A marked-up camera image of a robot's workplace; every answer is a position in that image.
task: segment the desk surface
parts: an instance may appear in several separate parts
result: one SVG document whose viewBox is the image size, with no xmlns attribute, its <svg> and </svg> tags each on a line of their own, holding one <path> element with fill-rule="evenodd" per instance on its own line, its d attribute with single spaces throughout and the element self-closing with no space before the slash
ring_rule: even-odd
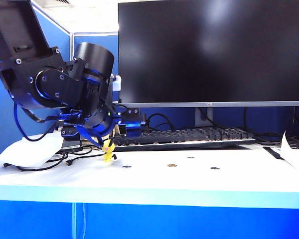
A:
<svg viewBox="0 0 299 239">
<path fill-rule="evenodd" d="M 117 152 L 116 162 L 84 158 L 37 172 L 0 163 L 0 200 L 299 208 L 299 171 L 251 148 Z"/>
</svg>

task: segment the robotic arm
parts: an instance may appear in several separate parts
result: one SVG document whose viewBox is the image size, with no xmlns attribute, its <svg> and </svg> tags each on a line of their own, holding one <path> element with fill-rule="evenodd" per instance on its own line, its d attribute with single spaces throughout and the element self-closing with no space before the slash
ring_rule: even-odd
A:
<svg viewBox="0 0 299 239">
<path fill-rule="evenodd" d="M 37 122 L 61 121 L 65 129 L 73 129 L 63 130 L 63 137 L 79 132 L 102 147 L 102 137 L 115 125 L 143 120 L 138 109 L 120 113 L 112 103 L 113 62 L 107 49 L 85 42 L 65 63 L 60 50 L 48 46 L 29 0 L 0 0 L 0 79 L 15 113 L 20 106 Z M 39 119 L 30 111 L 37 108 L 61 113 Z"/>
</svg>

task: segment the black monitor screen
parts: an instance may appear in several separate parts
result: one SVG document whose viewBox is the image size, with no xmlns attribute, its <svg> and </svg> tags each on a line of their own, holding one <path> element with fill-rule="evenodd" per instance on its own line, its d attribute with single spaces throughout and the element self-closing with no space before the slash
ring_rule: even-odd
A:
<svg viewBox="0 0 299 239">
<path fill-rule="evenodd" d="M 299 0 L 120 3 L 119 74 L 122 103 L 298 102 Z"/>
</svg>

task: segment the black cable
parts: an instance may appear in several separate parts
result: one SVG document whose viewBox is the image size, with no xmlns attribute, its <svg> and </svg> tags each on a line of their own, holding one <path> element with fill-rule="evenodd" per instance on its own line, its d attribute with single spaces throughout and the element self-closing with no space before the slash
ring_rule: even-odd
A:
<svg viewBox="0 0 299 239">
<path fill-rule="evenodd" d="M 247 107 L 244 107 L 244 129 L 247 130 Z"/>
<path fill-rule="evenodd" d="M 43 171 L 43 170 L 48 170 L 50 168 L 53 168 L 53 167 L 59 165 L 67 157 L 68 157 L 68 155 L 66 153 L 64 153 L 61 159 L 55 159 L 55 161 L 58 161 L 57 163 L 55 163 L 51 166 L 45 167 L 45 168 L 24 168 L 24 167 L 20 167 L 20 166 L 16 166 L 16 167 L 17 167 L 17 169 L 19 169 L 22 172 Z"/>
<path fill-rule="evenodd" d="M 39 141 L 39 140 L 41 140 L 41 139 L 43 139 L 52 129 L 54 129 L 54 127 L 55 127 L 55 125 L 56 125 L 56 123 L 57 122 L 54 122 L 53 123 L 53 125 L 41 136 L 41 137 L 39 137 L 39 138 L 36 138 L 36 139 L 31 139 L 31 138 L 29 138 L 26 134 L 25 134 L 25 132 L 23 131 L 23 129 L 22 129 L 22 127 L 21 127 L 21 125 L 20 125 L 20 123 L 19 123 L 19 120 L 18 120 L 18 116 L 17 116 L 17 103 L 14 103 L 14 106 L 13 106 L 13 115 L 14 115 L 14 121 L 15 121 L 15 124 L 16 124 L 16 126 L 18 127 L 18 129 L 19 129 L 19 131 L 21 132 L 21 134 L 22 134 L 22 136 L 25 138 L 25 139 L 27 139 L 27 140 L 29 140 L 29 141 L 31 141 L 31 142 L 36 142 L 36 141 Z"/>
<path fill-rule="evenodd" d="M 294 110 L 294 118 L 295 118 L 296 121 L 299 122 L 299 118 L 298 118 L 298 116 L 297 116 L 297 109 L 298 109 L 298 107 L 296 106 L 296 107 L 295 107 L 295 110 Z"/>
<path fill-rule="evenodd" d="M 155 114 L 152 114 L 152 115 L 149 116 L 149 118 L 146 120 L 146 122 L 147 122 L 147 126 L 148 126 L 148 127 L 150 126 L 150 119 L 151 119 L 152 117 L 154 117 L 154 116 L 161 116 L 161 117 L 165 118 L 166 121 L 167 121 L 168 124 L 169 124 L 170 130 L 172 130 L 172 131 L 175 130 L 175 127 L 174 127 L 174 125 L 170 122 L 169 118 L 168 118 L 166 115 L 163 115 L 163 114 L 160 114 L 160 113 L 155 113 Z"/>
<path fill-rule="evenodd" d="M 221 126 L 220 124 L 217 124 L 215 123 L 212 119 L 210 119 L 207 114 L 199 107 L 198 110 L 201 112 L 201 114 L 209 121 L 211 122 L 214 126 L 216 127 L 219 127 L 219 128 L 222 128 L 222 129 L 226 129 L 228 127 L 224 127 L 224 126 Z"/>
<path fill-rule="evenodd" d="M 76 157 L 76 158 L 73 158 L 73 159 L 69 159 L 65 162 L 66 165 L 70 166 L 73 164 L 73 161 L 74 160 L 77 160 L 77 159 L 80 159 L 80 158 L 91 158 L 91 157 L 98 157 L 98 156 L 102 156 L 104 155 L 103 153 L 101 154 L 94 154 L 94 155 L 87 155 L 87 156 L 80 156 L 80 157 Z"/>
<path fill-rule="evenodd" d="M 154 129 L 157 130 L 157 127 L 159 127 L 159 126 L 161 126 L 161 125 L 164 125 L 164 124 L 169 124 L 169 123 L 168 123 L 168 122 L 165 122 L 165 123 L 159 123 L 158 125 L 156 125 L 156 126 L 154 127 Z"/>
</svg>

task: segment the keyboard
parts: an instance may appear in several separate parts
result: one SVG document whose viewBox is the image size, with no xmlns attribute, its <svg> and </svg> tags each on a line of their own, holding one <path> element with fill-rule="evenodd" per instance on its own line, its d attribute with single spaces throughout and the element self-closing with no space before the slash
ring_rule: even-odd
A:
<svg viewBox="0 0 299 239">
<path fill-rule="evenodd" d="M 239 128 L 202 127 L 143 132 L 141 137 L 114 137 L 115 151 L 143 151 L 181 148 L 223 148 L 255 143 L 253 135 Z"/>
</svg>

